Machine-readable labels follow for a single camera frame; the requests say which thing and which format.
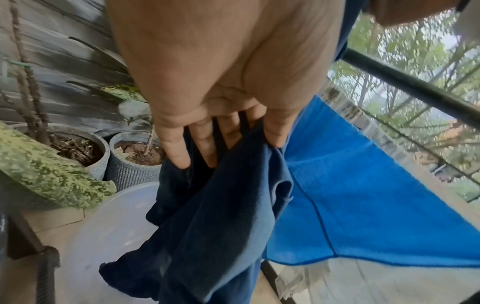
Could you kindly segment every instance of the gray wall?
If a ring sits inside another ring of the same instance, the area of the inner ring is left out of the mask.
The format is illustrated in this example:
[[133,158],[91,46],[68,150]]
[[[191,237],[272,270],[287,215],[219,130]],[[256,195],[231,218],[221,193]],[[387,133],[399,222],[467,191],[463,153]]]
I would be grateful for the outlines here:
[[[98,47],[115,51],[102,0],[17,0],[20,31],[26,55],[33,63],[42,102],[51,122],[83,129],[122,128],[126,125],[116,106],[74,88],[65,82],[76,80],[90,84],[116,84],[127,81],[100,56],[82,44],[69,40],[76,37]],[[7,13],[0,0],[0,56],[10,57],[13,43],[5,32]],[[0,88],[18,100],[15,79],[0,81]],[[12,106],[0,100],[0,120],[21,122]]]

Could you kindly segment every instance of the flower pot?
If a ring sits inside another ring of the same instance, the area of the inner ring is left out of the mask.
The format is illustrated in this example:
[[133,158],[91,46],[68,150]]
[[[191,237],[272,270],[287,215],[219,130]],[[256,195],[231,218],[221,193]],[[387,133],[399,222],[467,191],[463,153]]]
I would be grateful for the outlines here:
[[[26,123],[14,124],[14,125],[11,125],[11,127],[24,134],[28,132]],[[108,143],[102,137],[90,134],[88,132],[85,132],[73,127],[66,126],[63,124],[48,124],[47,131],[49,133],[63,135],[66,137],[84,138],[96,143],[101,153],[103,153],[103,156],[95,164],[92,164],[86,168],[88,169],[88,171],[90,172],[90,175],[93,178],[98,180],[103,180],[105,175],[105,170],[107,168],[107,164],[110,158],[110,148]]]
[[122,132],[110,139],[111,157],[106,169],[106,180],[115,183],[117,191],[121,191],[128,187],[143,184],[152,181],[158,181],[160,168],[162,165],[145,166],[132,163],[124,159],[120,153],[115,151],[115,145],[121,141],[134,141],[146,143],[149,134],[147,132]]

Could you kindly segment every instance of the finger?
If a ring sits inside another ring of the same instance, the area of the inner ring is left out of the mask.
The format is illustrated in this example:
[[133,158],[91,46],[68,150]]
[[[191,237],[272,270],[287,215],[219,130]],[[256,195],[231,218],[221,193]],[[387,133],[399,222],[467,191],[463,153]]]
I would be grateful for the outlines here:
[[277,148],[283,147],[300,111],[267,109],[263,119],[266,140]]
[[228,116],[218,116],[216,120],[226,146],[230,150],[242,138],[239,114],[235,112]]
[[156,126],[156,133],[161,147],[165,150],[170,161],[179,169],[190,166],[190,156],[184,140],[184,129]]
[[217,147],[215,146],[212,119],[207,117],[189,125],[188,128],[207,166],[215,168],[217,166]]
[[265,115],[266,111],[267,107],[262,104],[257,104],[256,106],[245,110],[246,119],[248,120],[250,128],[253,128],[253,126],[259,121],[259,119]]

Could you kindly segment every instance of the tile floor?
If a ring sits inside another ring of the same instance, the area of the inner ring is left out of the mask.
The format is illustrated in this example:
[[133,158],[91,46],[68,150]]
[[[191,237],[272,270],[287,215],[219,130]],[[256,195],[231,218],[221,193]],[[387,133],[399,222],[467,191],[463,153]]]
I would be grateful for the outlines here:
[[[57,210],[50,214],[30,214],[26,216],[31,226],[44,245],[57,248],[62,254],[66,252],[68,244],[74,233],[84,224],[84,216],[79,210]],[[34,304],[35,303],[35,256],[26,257],[16,261],[8,261],[0,277],[0,303],[1,304]],[[73,304],[62,292],[62,283],[56,281],[57,304]],[[267,279],[260,273],[253,293],[251,304],[280,304],[276,293],[270,287]]]

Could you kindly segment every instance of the ribbed pot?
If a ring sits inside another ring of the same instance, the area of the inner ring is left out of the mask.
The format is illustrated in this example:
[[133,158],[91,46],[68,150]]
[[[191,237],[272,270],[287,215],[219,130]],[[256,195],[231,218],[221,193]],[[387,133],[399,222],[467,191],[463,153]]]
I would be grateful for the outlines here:
[[119,153],[115,152],[115,145],[120,141],[137,141],[146,143],[149,139],[147,132],[122,132],[110,139],[111,157],[106,169],[106,180],[115,183],[117,191],[138,184],[158,181],[160,168],[162,165],[145,166],[138,165],[123,159]]
[[[28,132],[26,123],[14,124],[14,125],[11,125],[11,127],[24,134]],[[87,169],[93,178],[97,180],[104,179],[105,170],[107,169],[107,165],[109,163],[109,158],[110,158],[110,148],[108,143],[105,141],[105,139],[103,139],[100,136],[90,134],[89,132],[85,132],[77,128],[73,128],[63,124],[48,124],[47,132],[63,135],[66,137],[81,137],[96,143],[97,146],[100,148],[100,151],[103,153],[103,156],[98,162],[88,166]]]

